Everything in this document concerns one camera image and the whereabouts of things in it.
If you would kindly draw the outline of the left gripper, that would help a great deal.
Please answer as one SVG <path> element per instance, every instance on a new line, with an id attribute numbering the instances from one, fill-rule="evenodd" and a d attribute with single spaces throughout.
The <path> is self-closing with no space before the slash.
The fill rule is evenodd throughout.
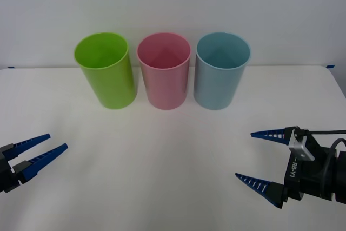
<path id="1" fill-rule="evenodd" d="M 14 172 L 12 171 L 8 161 L 16 158 L 21 153 L 44 142 L 50 137 L 50 134 L 44 134 L 22 142 L 12 143 L 1 147 L 0 192 L 8 193 L 17 188 L 20 186 L 19 180 L 21 184 L 30 181 L 39 171 L 68 149 L 68 145 L 64 143 L 57 148 L 47 151 L 46 153 L 36 156 L 28 161 L 22 161 L 13 166 Z"/>

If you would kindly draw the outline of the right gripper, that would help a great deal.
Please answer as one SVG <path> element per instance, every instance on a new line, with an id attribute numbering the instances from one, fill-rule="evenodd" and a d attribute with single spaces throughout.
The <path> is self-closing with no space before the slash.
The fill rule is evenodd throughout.
<path id="1" fill-rule="evenodd" d="M 289 147 L 291 155 L 284 185 L 235 173 L 245 185 L 282 209 L 289 194 L 298 199 L 309 194 L 331 201 L 336 197 L 336 148 L 322 147 L 312 135 L 292 134 L 296 127 L 251 133 L 251 137 L 281 143 Z"/>

